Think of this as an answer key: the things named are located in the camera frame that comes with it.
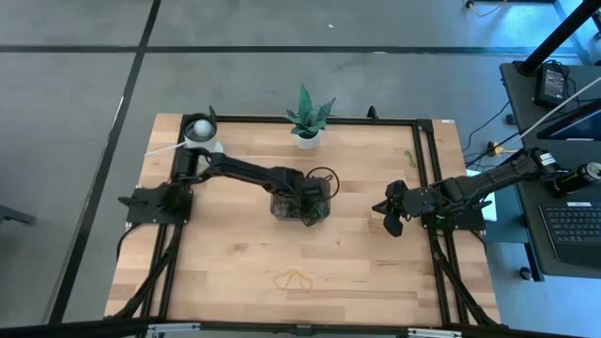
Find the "small green object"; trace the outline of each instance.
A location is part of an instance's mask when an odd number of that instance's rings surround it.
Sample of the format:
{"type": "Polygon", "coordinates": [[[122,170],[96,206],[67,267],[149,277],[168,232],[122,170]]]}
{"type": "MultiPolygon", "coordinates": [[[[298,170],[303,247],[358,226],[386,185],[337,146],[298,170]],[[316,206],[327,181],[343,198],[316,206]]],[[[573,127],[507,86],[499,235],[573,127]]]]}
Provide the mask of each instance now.
{"type": "Polygon", "coordinates": [[[411,152],[407,150],[405,152],[405,156],[407,156],[409,158],[409,165],[411,166],[411,168],[417,168],[417,164],[415,164],[415,161],[413,160],[413,155],[411,155],[411,152]]]}
{"type": "Polygon", "coordinates": [[[317,135],[319,130],[326,129],[326,119],[330,115],[331,107],[334,105],[335,100],[336,98],[333,98],[328,103],[313,107],[309,92],[304,87],[304,84],[301,84],[299,112],[295,114],[286,109],[288,115],[285,118],[295,124],[292,133],[308,139],[317,135]]]}

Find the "desk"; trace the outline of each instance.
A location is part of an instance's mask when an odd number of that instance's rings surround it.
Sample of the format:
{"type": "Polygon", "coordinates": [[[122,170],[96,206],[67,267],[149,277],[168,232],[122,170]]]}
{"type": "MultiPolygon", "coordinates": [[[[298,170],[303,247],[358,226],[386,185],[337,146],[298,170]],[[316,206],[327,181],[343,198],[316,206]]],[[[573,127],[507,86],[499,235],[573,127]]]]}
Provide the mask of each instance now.
{"type": "MultiPolygon", "coordinates": [[[[157,115],[148,149],[174,145],[182,115],[157,115]]],[[[455,123],[434,122],[442,174],[465,174],[455,123]]],[[[183,229],[168,318],[253,323],[439,326],[438,295],[427,233],[419,220],[405,223],[392,238],[381,215],[371,211],[388,183],[404,179],[420,186],[409,127],[329,125],[321,146],[300,150],[289,124],[220,122],[217,133],[229,156],[263,166],[283,165],[307,172],[325,165],[341,179],[331,215],[306,228],[278,221],[270,196],[260,187],[217,177],[194,185],[193,213],[183,229]],[[286,291],[273,279],[289,269],[310,278],[303,289],[293,280],[286,291]]],[[[424,156],[429,159],[425,134],[424,156]]],[[[154,187],[169,177],[173,153],[148,157],[140,184],[154,187]]],[[[431,168],[426,160],[426,168],[431,168]]],[[[428,170],[432,182],[432,172],[428,170]]],[[[106,314],[120,310],[146,278],[156,225],[141,226],[124,241],[106,314]]],[[[461,275],[493,319],[499,313],[481,242],[455,233],[461,275]]],[[[155,289],[151,314],[162,290],[155,289]]],[[[451,316],[457,313],[447,283],[451,316]]]]}
{"type": "MultiPolygon", "coordinates": [[[[601,76],[601,68],[596,66],[567,66],[570,78],[578,88],[589,84],[601,76]]],[[[516,71],[513,64],[501,65],[501,74],[511,102],[517,127],[524,130],[534,124],[548,111],[534,105],[532,97],[536,77],[525,77],[516,71]]],[[[596,84],[584,92],[581,99],[601,97],[601,84],[596,84]]],[[[540,140],[536,133],[544,127],[532,131],[522,139],[524,147],[541,147],[548,150],[557,162],[572,168],[590,161],[601,161],[601,146],[598,142],[566,142],[556,140],[540,140]]],[[[601,269],[573,266],[560,262],[551,247],[550,238],[539,213],[538,205],[557,201],[541,182],[522,182],[517,184],[526,223],[528,225],[532,246],[540,269],[548,275],[601,278],[601,269]]],[[[577,192],[565,198],[565,201],[598,201],[601,198],[601,186],[577,192]]]]}

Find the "potted plant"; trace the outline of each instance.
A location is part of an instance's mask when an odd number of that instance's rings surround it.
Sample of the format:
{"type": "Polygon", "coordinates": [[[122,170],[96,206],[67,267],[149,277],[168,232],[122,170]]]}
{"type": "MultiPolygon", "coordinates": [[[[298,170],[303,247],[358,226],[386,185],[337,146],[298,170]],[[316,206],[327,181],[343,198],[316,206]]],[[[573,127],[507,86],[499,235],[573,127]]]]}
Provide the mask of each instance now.
{"type": "Polygon", "coordinates": [[[288,116],[285,117],[295,124],[292,133],[299,148],[311,149],[319,144],[321,131],[326,129],[326,119],[335,100],[336,98],[333,98],[328,103],[314,107],[304,84],[300,85],[299,112],[294,114],[286,109],[288,116]]]}

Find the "gray concrete floor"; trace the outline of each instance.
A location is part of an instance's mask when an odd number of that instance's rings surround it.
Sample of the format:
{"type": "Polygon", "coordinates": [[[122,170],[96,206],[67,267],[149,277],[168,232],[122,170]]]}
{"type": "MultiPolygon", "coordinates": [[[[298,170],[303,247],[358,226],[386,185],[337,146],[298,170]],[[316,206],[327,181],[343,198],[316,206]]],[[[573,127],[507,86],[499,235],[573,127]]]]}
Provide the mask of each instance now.
{"type": "MultiPolygon", "coordinates": [[[[569,12],[578,1],[562,5],[569,12]]],[[[0,0],[0,45],[137,45],[151,3],[0,0]]],[[[478,4],[481,11],[493,6],[478,4]]],[[[173,0],[163,1],[150,45],[533,47],[559,21],[552,5],[536,4],[511,4],[478,18],[459,0],[173,0]]],[[[596,60],[593,33],[586,23],[578,37],[596,60]]],[[[0,327],[44,320],[133,57],[0,53],[0,204],[39,217],[33,227],[0,227],[0,327]]],[[[212,104],[222,115],[282,115],[305,83],[316,100],[338,98],[336,115],[362,116],[373,104],[381,116],[454,119],[466,145],[470,131],[507,101],[499,64],[523,57],[146,54],[66,320],[103,314],[126,214],[116,198],[135,185],[156,113],[199,112],[212,104]]],[[[575,55],[560,60],[580,62],[575,55]]],[[[474,135],[468,153],[513,132],[499,119],[474,135]]],[[[503,323],[601,334],[595,325],[600,281],[524,282],[516,270],[526,256],[516,245],[491,245],[488,257],[503,323]]]]}

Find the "wooden tabletop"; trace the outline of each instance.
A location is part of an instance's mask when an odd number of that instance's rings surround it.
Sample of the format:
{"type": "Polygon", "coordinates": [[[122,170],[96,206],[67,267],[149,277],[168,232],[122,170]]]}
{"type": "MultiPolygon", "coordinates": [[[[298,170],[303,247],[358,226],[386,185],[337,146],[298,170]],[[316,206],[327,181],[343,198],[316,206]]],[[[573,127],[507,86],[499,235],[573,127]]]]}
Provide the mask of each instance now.
{"type": "MultiPolygon", "coordinates": [[[[182,115],[157,115],[148,150],[177,142],[182,115]]],[[[453,121],[434,121],[444,177],[465,175],[453,121]]],[[[262,188],[217,177],[193,186],[191,219],[183,229],[168,317],[263,323],[440,325],[427,234],[419,219],[391,237],[371,206],[386,185],[403,179],[419,187],[410,127],[329,125],[313,150],[294,146],[288,124],[220,123],[218,140],[228,156],[267,167],[307,172],[329,166],[341,180],[331,215],[312,227],[278,221],[262,188]]],[[[424,156],[429,158],[425,135],[424,156]]],[[[148,157],[140,184],[165,181],[173,152],[148,157]]],[[[426,160],[428,181],[433,182],[426,160]]],[[[111,315],[146,278],[156,225],[141,226],[124,241],[106,305],[111,315]]],[[[462,280],[486,312],[499,313],[482,243],[456,232],[462,280]]],[[[158,311],[158,283],[152,314],[158,311]]],[[[447,281],[451,315],[457,319],[447,281]]]]}

